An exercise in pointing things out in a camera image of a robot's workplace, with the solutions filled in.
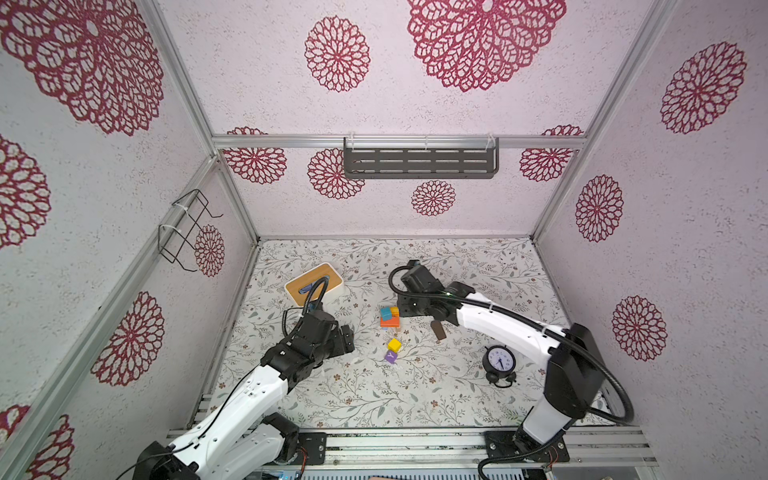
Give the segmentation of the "grey wall shelf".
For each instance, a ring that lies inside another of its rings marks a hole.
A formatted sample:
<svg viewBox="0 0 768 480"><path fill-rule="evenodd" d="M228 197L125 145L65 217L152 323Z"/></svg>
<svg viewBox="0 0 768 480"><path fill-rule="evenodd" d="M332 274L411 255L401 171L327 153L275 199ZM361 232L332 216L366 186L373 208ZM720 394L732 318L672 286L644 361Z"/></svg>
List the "grey wall shelf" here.
<svg viewBox="0 0 768 480"><path fill-rule="evenodd" d="M492 179L499 171L495 140L480 148L357 146L344 139L343 173L355 180Z"/></svg>

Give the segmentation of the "red wooden block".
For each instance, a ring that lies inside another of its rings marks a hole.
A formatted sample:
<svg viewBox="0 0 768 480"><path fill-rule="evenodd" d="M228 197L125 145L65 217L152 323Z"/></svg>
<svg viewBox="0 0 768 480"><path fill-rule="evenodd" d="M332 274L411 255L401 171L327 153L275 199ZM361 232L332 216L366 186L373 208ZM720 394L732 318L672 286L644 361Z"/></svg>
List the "red wooden block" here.
<svg viewBox="0 0 768 480"><path fill-rule="evenodd" d="M399 328L400 327L400 318L399 317L393 317L389 320L382 319L380 321L380 326L382 328Z"/></svg>

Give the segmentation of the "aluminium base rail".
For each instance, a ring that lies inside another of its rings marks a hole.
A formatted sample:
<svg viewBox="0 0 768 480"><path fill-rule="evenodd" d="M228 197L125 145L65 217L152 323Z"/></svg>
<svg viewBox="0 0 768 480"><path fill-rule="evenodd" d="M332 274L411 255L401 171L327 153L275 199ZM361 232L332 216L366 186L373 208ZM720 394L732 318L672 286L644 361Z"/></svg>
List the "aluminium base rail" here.
<svg viewBox="0 0 768 480"><path fill-rule="evenodd" d="M488 474L502 469L655 468L657 458L637 427L576 426L541 453L521 454L509 428L303 429L287 459L275 458L282 436L271 426L249 430L231 451L208 458L197 441L178 457L194 463L200 478L241 479L258 470L307 466L309 471L475 471L488 460Z"/></svg>

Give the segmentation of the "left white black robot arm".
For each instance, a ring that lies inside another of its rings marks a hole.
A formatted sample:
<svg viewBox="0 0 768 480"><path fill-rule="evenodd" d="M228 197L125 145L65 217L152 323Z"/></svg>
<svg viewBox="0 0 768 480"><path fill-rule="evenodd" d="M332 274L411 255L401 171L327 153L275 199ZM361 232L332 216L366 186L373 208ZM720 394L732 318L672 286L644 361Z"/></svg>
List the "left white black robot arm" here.
<svg viewBox="0 0 768 480"><path fill-rule="evenodd" d="M300 428L274 408L324 361L354 350L351 327L319 309L304 313L214 413L167 446L153 442L118 477L244 479L266 464L307 462Z"/></svg>

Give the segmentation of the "dark brown plank block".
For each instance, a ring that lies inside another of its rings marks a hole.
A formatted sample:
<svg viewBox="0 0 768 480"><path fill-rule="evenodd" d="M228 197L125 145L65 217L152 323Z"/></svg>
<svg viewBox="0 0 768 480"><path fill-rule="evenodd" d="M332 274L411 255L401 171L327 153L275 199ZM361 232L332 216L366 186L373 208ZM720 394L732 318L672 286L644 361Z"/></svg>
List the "dark brown plank block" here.
<svg viewBox="0 0 768 480"><path fill-rule="evenodd" d="M443 324L439 320L433 320L430 322L430 328L432 332L434 333L437 341L442 341L447 338L447 334L445 332L445 329L443 327Z"/></svg>

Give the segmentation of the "white wooden-lid tissue box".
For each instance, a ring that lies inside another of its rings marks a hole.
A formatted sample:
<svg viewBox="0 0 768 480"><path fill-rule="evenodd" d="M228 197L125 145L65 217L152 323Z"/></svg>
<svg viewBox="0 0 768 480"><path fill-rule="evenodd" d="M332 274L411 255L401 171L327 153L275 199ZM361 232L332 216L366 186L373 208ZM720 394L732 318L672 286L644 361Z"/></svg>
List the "white wooden-lid tissue box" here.
<svg viewBox="0 0 768 480"><path fill-rule="evenodd" d="M328 262L319 264L291 279L284 285L284 290L296 306L303 306L313 285L323 278L328 279L323 301L335 301L346 293L344 280Z"/></svg>

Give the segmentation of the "yellow wooden cube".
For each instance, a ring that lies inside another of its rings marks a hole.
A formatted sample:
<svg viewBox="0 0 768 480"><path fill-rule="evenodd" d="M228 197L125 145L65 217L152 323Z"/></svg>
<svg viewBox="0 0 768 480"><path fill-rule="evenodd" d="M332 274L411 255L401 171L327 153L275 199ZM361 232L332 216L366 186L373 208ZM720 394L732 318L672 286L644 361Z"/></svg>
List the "yellow wooden cube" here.
<svg viewBox="0 0 768 480"><path fill-rule="evenodd" d="M394 353L399 353L402 348L402 343L397 339L392 339L388 343L388 349Z"/></svg>

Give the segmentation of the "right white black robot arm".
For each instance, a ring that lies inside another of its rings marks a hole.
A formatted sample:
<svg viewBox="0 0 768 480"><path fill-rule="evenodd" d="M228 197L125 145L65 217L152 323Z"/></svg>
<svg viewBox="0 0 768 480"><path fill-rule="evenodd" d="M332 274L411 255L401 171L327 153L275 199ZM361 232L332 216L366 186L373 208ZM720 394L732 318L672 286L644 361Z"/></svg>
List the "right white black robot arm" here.
<svg viewBox="0 0 768 480"><path fill-rule="evenodd" d="M635 417L626 389L604 364L589 329L561 328L495 303L461 282L443 285L413 260L388 276L400 311L484 334L545 369L542 398L526 415L515 441L528 451L556 443L587 415L629 425Z"/></svg>

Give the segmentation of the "black alarm clock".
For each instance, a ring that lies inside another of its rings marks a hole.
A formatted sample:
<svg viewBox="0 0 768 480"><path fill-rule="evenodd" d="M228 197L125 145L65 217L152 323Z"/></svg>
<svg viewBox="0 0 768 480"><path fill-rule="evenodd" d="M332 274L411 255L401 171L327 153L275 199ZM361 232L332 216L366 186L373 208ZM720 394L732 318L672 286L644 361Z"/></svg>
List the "black alarm clock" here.
<svg viewBox="0 0 768 480"><path fill-rule="evenodd" d="M506 389L516 381L517 361L507 347L494 345L486 348L481 361L486 380L494 387Z"/></svg>

